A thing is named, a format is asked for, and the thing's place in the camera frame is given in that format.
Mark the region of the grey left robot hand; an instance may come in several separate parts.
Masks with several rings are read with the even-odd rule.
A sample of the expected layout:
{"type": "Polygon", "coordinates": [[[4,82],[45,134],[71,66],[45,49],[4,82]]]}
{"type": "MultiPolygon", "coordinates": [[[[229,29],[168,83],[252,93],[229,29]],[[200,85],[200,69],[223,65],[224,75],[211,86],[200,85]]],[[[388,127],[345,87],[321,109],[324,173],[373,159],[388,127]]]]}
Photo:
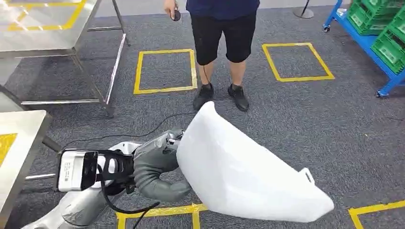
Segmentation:
{"type": "Polygon", "coordinates": [[[171,129],[139,146],[134,153],[134,181],[139,192],[150,199],[176,202],[192,190],[186,179],[170,183],[160,175],[179,168],[177,148],[182,129],[171,129]]]}

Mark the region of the person's right hand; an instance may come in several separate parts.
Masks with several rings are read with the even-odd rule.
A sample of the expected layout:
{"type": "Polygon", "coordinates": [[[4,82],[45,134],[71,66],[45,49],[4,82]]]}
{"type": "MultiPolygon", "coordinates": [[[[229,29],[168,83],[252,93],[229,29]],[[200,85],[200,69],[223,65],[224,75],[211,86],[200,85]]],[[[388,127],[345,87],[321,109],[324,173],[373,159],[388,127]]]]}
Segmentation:
{"type": "Polygon", "coordinates": [[[176,0],[165,0],[164,1],[164,11],[169,15],[169,17],[174,21],[176,11],[178,10],[178,3],[176,0]]]}

